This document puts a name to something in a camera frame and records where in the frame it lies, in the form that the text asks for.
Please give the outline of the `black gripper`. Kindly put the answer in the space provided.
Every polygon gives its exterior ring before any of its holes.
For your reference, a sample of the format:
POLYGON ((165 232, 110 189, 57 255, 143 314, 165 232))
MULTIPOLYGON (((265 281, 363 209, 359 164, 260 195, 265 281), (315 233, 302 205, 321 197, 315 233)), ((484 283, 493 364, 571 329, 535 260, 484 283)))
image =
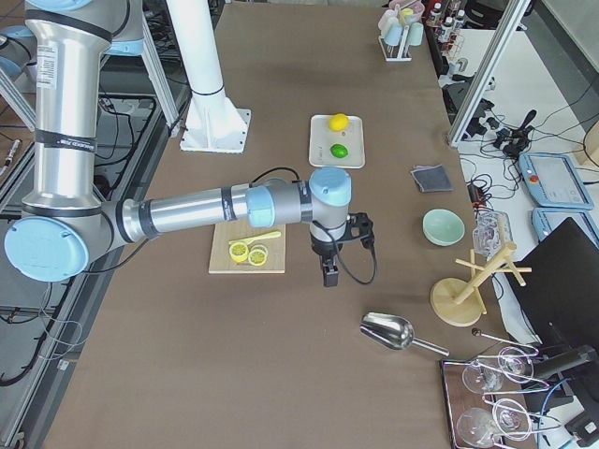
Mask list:
POLYGON ((326 228, 317 220, 310 224, 311 243, 313 251, 320 256, 320 264, 325 287, 338 285, 339 270, 336 265, 341 261, 341 249, 348 222, 338 227, 326 228))

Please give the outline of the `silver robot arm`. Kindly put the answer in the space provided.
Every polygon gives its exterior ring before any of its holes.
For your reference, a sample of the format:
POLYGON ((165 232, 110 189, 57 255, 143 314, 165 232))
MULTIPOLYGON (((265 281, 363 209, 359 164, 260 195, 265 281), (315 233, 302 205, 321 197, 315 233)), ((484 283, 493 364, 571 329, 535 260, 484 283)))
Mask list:
POLYGON ((351 223, 349 174, 322 167, 307 181, 225 186, 164 199, 100 200, 94 192, 101 58, 141 52, 138 1, 29 1, 37 40, 35 175, 4 249, 21 274, 59 282, 141 239, 245 219, 254 227, 306 223, 329 268, 351 223))

